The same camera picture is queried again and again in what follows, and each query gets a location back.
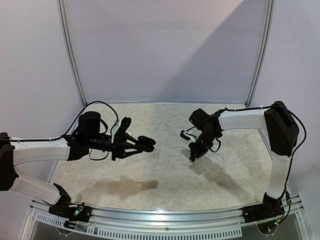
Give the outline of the black earbud charging case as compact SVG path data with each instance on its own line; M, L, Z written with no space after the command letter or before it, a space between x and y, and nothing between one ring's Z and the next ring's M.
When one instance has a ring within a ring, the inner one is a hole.
M138 145L143 148L144 152L151 153L155 149L156 141L150 137L140 135L137 138Z

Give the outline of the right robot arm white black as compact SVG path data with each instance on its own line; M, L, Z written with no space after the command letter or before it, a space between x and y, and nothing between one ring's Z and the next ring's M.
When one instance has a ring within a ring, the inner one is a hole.
M189 121L200 131L197 137L181 131L180 136L190 141L190 161L194 162L212 150L214 141L219 141L224 131L238 129L257 129L267 132L271 151L272 167L270 180L262 203L242 208L245 223L281 218L272 222L278 226L286 218L282 198L291 203L287 184L300 133L298 118L287 109L282 101L272 105L242 109L219 109L208 114L199 108L192 112Z

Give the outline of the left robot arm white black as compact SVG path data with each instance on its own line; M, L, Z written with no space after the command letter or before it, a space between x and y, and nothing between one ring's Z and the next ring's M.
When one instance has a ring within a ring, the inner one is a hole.
M89 222L92 207L84 203L72 203L67 191L57 183L46 183L28 176L19 165L41 161L75 161L90 154L91 150L110 153L111 159L124 159L142 152L150 153L156 142L146 136L133 138L127 133L131 118L118 120L110 134L100 131L106 123L101 114L87 111L78 118L72 134L53 140L10 138L0 134L0 189L20 192L49 205L48 212L66 218L70 222Z

